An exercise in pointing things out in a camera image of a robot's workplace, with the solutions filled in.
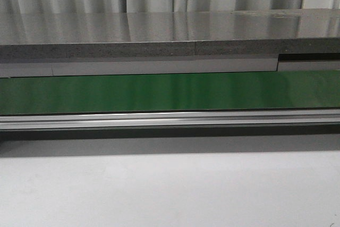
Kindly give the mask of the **aluminium conveyor side rail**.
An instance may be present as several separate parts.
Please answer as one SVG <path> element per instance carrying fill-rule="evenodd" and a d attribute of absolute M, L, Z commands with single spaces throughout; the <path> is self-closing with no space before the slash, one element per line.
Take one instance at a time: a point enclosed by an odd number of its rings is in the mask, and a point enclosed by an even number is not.
<path fill-rule="evenodd" d="M 339 109 L 1 116 L 1 130 L 338 123 Z"/>

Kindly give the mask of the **green conveyor belt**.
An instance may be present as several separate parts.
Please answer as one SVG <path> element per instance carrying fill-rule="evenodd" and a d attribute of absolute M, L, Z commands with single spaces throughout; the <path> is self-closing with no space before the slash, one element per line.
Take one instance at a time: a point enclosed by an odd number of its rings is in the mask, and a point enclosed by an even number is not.
<path fill-rule="evenodd" d="M 1 114 L 339 107 L 339 71 L 3 78 Z"/>

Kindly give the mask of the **grey stone counter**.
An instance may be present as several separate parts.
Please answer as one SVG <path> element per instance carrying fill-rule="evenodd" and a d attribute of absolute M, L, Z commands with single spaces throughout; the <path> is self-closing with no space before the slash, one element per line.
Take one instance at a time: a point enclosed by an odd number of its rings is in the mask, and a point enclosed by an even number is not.
<path fill-rule="evenodd" d="M 3 14 L 1 77 L 339 69 L 339 11 Z"/>

